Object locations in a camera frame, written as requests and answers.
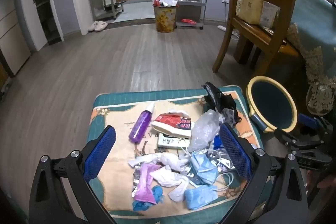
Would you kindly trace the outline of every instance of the floral trash can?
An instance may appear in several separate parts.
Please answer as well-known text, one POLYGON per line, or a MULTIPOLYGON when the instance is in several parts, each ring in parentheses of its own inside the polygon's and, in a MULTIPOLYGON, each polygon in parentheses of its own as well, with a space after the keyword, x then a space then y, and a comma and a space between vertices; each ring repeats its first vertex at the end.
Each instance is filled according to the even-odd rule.
POLYGON ((155 25, 158 32, 173 32, 176 21, 176 7, 154 6, 155 25))

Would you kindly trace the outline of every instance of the white bottle cap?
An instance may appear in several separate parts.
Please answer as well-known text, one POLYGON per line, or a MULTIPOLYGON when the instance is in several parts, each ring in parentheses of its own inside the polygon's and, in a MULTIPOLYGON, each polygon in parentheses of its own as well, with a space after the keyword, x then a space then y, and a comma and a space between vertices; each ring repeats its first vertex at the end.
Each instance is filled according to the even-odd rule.
POLYGON ((155 102, 151 102, 148 105, 148 107, 146 108, 146 110, 153 114, 153 112, 154 112, 154 105, 155 105, 155 102))

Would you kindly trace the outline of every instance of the purple spray bottle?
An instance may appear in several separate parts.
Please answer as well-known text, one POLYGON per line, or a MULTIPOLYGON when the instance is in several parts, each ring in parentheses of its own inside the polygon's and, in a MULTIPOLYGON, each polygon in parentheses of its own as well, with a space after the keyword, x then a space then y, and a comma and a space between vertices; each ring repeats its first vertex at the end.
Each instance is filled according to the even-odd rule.
POLYGON ((154 102, 150 103, 148 107, 141 112, 138 120, 136 121, 128 138, 132 143, 140 143, 143 138, 146 129, 151 122, 152 113, 154 112, 154 102))

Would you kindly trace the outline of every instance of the wooden floor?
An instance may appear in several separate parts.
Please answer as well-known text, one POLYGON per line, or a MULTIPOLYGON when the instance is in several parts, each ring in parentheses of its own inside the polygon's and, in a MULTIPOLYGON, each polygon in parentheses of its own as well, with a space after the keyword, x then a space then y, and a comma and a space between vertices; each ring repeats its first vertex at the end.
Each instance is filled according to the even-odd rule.
MULTIPOLYGON (((152 24, 138 25, 91 33, 33 54, 0 103, 1 188, 28 213, 40 157, 82 149, 100 93, 194 89, 206 81, 245 87, 251 71, 234 60, 234 41, 219 73, 211 70, 223 35, 210 25, 168 34, 152 24)), ((75 204, 73 195, 70 200, 75 204)), ((78 204, 74 207, 79 213, 78 204)))

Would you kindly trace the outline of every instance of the white slipper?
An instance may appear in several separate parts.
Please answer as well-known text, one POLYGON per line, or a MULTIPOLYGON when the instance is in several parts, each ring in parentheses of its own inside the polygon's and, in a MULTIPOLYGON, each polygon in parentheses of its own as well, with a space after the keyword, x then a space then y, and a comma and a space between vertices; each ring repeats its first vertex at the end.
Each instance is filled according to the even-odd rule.
POLYGON ((102 31, 102 30, 104 30, 106 27, 107 27, 107 23, 106 22, 104 22, 104 21, 99 21, 98 22, 98 24, 97 24, 97 26, 95 27, 95 31, 96 32, 100 32, 100 31, 102 31))
POLYGON ((94 31, 95 27, 97 27, 97 25, 98 25, 98 21, 93 22, 92 25, 89 27, 88 31, 89 32, 94 31))

